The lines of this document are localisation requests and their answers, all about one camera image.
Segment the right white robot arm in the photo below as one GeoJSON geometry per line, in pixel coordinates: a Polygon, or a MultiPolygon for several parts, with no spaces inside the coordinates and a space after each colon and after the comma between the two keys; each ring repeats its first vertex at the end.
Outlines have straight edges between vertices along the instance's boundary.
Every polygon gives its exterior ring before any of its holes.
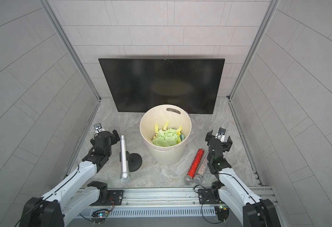
{"type": "Polygon", "coordinates": [[[226,129],[220,128],[217,135],[212,131],[206,134],[208,145],[208,169],[217,180],[209,189],[198,190],[200,204],[213,204],[218,223],[226,221],[233,213],[244,227],[279,227],[281,226],[275,205],[269,199],[262,199],[250,190],[237,176],[224,158],[232,146],[226,129]]]}

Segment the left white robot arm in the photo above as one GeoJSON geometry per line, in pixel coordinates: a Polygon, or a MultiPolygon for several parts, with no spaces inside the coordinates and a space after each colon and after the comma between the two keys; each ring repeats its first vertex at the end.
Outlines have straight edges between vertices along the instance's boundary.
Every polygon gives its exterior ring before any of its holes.
{"type": "Polygon", "coordinates": [[[77,193],[98,173],[112,155],[112,146],[120,141],[116,130],[96,129],[90,140],[92,148],[77,168],[57,186],[39,198],[33,197],[24,205],[19,227],[65,227],[90,205],[111,205],[116,202],[108,193],[107,184],[93,181],[77,193]]]}

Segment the pile of sticky notes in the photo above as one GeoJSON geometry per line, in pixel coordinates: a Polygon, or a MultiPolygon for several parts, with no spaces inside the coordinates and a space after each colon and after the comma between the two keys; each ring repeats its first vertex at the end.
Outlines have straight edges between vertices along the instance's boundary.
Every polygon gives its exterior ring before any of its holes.
{"type": "Polygon", "coordinates": [[[158,124],[155,125],[155,135],[152,138],[152,143],[159,147],[171,147],[180,144],[185,140],[185,136],[182,134],[182,127],[177,129],[170,128],[169,123],[165,123],[162,129],[158,124]]]}

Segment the black flat monitor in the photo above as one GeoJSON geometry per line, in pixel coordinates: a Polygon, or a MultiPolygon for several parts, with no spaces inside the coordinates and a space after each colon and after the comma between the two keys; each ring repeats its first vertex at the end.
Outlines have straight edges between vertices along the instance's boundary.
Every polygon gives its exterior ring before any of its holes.
{"type": "Polygon", "coordinates": [[[174,105],[212,114],[225,59],[100,58],[99,64],[119,112],[174,105]]]}

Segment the black round microphone base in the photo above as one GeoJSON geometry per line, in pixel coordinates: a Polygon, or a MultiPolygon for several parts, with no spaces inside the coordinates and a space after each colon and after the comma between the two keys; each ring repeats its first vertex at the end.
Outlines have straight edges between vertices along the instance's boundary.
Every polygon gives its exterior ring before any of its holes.
{"type": "Polygon", "coordinates": [[[130,154],[127,152],[128,168],[130,172],[135,172],[140,169],[142,165],[142,157],[137,153],[130,154]]]}

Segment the silver glitter microphone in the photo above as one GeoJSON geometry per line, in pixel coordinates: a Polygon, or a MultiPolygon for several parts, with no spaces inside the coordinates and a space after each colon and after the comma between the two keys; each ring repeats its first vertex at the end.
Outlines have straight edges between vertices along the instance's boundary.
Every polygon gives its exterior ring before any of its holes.
{"type": "Polygon", "coordinates": [[[193,177],[193,182],[195,184],[201,184],[203,182],[203,177],[204,177],[205,172],[208,168],[208,162],[209,162],[208,161],[208,155],[209,155],[209,152],[206,153],[202,164],[200,165],[196,175],[193,177]]]}

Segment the red glitter microphone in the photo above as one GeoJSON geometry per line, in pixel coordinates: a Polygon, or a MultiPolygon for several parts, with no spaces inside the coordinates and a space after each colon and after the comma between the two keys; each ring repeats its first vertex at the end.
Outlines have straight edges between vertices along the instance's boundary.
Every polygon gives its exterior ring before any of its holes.
{"type": "Polygon", "coordinates": [[[193,162],[192,162],[192,164],[191,164],[191,166],[190,166],[190,168],[188,170],[187,175],[184,178],[185,185],[191,185],[192,184],[193,178],[194,178],[194,176],[196,174],[196,171],[198,169],[198,166],[199,166],[199,164],[201,162],[201,159],[202,159],[203,155],[204,155],[204,150],[203,149],[199,149],[197,151],[194,159],[193,159],[193,162]]]}

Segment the cream plastic waste bin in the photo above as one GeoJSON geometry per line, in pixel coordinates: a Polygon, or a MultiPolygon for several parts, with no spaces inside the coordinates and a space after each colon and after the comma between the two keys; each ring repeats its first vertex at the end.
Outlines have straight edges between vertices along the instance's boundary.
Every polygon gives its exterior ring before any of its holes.
{"type": "Polygon", "coordinates": [[[160,105],[143,115],[140,133],[157,163],[173,165],[181,160],[191,138],[192,120],[180,107],[160,105]]]}

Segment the right green circuit board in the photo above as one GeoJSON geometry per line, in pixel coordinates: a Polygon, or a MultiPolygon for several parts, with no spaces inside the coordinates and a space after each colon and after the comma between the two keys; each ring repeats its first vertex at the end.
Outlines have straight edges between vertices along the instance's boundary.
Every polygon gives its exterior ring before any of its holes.
{"type": "Polygon", "coordinates": [[[216,217],[218,218],[219,222],[225,222],[229,219],[230,211],[229,208],[226,206],[217,206],[214,207],[216,217]]]}

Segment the green circuit board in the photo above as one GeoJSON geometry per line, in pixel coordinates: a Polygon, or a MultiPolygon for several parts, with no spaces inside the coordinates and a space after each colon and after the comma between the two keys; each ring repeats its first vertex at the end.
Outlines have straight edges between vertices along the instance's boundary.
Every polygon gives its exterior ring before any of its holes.
{"type": "Polygon", "coordinates": [[[214,207],[216,217],[218,218],[219,222],[225,222],[229,219],[230,211],[229,208],[226,206],[217,206],[214,207]]]}
{"type": "Polygon", "coordinates": [[[109,216],[108,209],[96,210],[92,213],[91,218],[98,223],[103,223],[105,219],[109,216]]]}

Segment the left green circuit board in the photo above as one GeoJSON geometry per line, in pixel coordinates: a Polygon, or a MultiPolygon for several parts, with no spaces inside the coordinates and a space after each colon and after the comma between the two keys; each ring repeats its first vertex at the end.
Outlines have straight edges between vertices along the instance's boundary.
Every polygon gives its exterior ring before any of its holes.
{"type": "Polygon", "coordinates": [[[98,223],[103,223],[105,219],[109,216],[108,209],[96,210],[92,213],[91,218],[98,223]]]}

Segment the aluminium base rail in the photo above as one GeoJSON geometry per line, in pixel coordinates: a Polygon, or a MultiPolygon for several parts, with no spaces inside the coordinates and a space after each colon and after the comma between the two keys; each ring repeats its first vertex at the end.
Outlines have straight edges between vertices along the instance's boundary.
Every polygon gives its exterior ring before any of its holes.
{"type": "MultiPolygon", "coordinates": [[[[100,209],[109,210],[107,218],[216,217],[213,204],[200,204],[198,190],[202,188],[111,188],[108,193],[116,202],[114,207],[91,205],[78,217],[93,220],[92,213],[100,209]]],[[[275,205],[270,187],[253,186],[250,190],[275,205]]]]}

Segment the left aluminium corner post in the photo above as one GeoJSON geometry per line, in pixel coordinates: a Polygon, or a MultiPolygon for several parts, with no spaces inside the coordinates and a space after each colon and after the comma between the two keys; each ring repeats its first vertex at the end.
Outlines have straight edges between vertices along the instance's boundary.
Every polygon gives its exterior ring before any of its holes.
{"type": "Polygon", "coordinates": [[[49,1],[40,0],[39,3],[42,6],[42,8],[43,8],[43,10],[44,10],[44,12],[46,14],[46,16],[48,17],[48,19],[51,22],[52,26],[54,27],[55,31],[57,32],[60,40],[64,44],[66,50],[68,51],[71,59],[74,62],[74,64],[78,68],[79,72],[83,76],[83,78],[86,81],[86,83],[89,85],[90,90],[95,95],[95,97],[97,98],[98,102],[100,102],[101,97],[100,97],[100,95],[99,95],[96,87],[94,86],[91,78],[89,77],[88,73],[86,72],[86,70],[85,70],[82,62],[80,61],[79,56],[75,52],[75,49],[74,49],[73,45],[70,43],[67,35],[65,34],[65,31],[62,28],[62,25],[60,24],[60,21],[56,17],[56,15],[55,15],[55,13],[54,13],[51,5],[49,4],[49,1]]]}

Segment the aluminium corner post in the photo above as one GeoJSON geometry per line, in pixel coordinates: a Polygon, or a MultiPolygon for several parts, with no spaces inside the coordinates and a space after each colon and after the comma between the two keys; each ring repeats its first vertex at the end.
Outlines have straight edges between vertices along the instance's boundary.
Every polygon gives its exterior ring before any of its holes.
{"type": "Polygon", "coordinates": [[[89,77],[88,73],[86,72],[86,70],[85,70],[82,62],[80,61],[79,56],[75,52],[75,49],[74,49],[73,45],[70,43],[67,35],[65,34],[65,31],[62,28],[62,25],[60,24],[60,21],[56,17],[56,15],[55,15],[55,13],[54,13],[51,5],[49,4],[49,1],[40,0],[39,3],[42,6],[42,8],[43,8],[43,10],[44,10],[44,12],[46,14],[46,16],[48,17],[48,19],[51,22],[52,26],[54,27],[55,31],[57,32],[60,40],[64,44],[66,50],[68,51],[71,59],[74,62],[74,64],[78,68],[79,72],[83,76],[83,78],[86,81],[86,83],[89,85],[90,90],[95,95],[95,97],[97,98],[98,102],[100,102],[101,97],[100,97],[100,95],[99,95],[96,87],[94,86],[91,78],[89,77]]]}
{"type": "Polygon", "coordinates": [[[258,46],[259,46],[259,44],[260,44],[260,42],[261,42],[261,40],[263,38],[263,35],[265,34],[265,31],[267,30],[268,25],[269,25],[269,23],[270,23],[273,15],[274,15],[274,12],[276,11],[278,3],[279,3],[278,0],[272,0],[270,2],[270,4],[269,4],[268,8],[267,8],[265,16],[263,17],[261,25],[260,25],[260,27],[259,27],[259,29],[257,31],[257,34],[256,34],[256,36],[254,38],[254,41],[253,41],[253,43],[251,45],[251,48],[250,48],[250,50],[248,52],[248,55],[247,55],[247,57],[245,59],[245,62],[243,63],[241,71],[240,71],[240,73],[239,73],[239,75],[237,77],[236,83],[235,83],[235,85],[234,85],[234,87],[233,87],[233,89],[231,91],[230,96],[229,96],[229,100],[230,101],[234,98],[234,96],[237,93],[237,90],[238,90],[238,88],[239,88],[239,86],[240,86],[240,84],[241,84],[241,82],[243,80],[244,75],[246,74],[246,71],[247,71],[247,69],[249,67],[249,64],[251,63],[251,61],[253,59],[253,56],[256,53],[256,51],[258,49],[258,46]]]}

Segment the right aluminium corner post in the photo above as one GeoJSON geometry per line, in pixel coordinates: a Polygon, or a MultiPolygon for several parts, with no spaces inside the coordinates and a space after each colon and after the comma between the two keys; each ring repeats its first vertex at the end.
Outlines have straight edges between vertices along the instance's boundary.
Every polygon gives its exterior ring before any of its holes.
{"type": "Polygon", "coordinates": [[[254,38],[254,41],[253,41],[253,43],[251,45],[251,48],[250,48],[250,50],[248,52],[248,55],[247,55],[247,57],[245,59],[245,62],[243,63],[241,71],[240,71],[240,73],[239,73],[239,75],[237,77],[236,83],[235,83],[235,85],[234,85],[234,87],[233,87],[233,89],[231,91],[230,96],[229,96],[229,100],[230,101],[234,98],[234,96],[237,93],[237,90],[238,90],[238,88],[239,88],[239,86],[240,86],[240,84],[241,84],[241,82],[243,80],[244,75],[246,74],[246,71],[247,71],[247,69],[249,67],[249,64],[251,63],[251,61],[253,59],[253,56],[256,53],[256,51],[258,49],[258,46],[259,46],[259,44],[260,44],[260,42],[261,42],[261,40],[263,38],[263,35],[265,34],[265,31],[267,30],[268,25],[269,25],[269,23],[270,23],[273,15],[274,15],[274,12],[276,11],[278,3],[279,3],[278,0],[272,0],[270,2],[270,4],[269,4],[268,8],[267,8],[265,16],[263,17],[261,25],[260,25],[260,27],[259,27],[259,29],[257,31],[257,34],[256,34],[256,36],[254,38]]]}

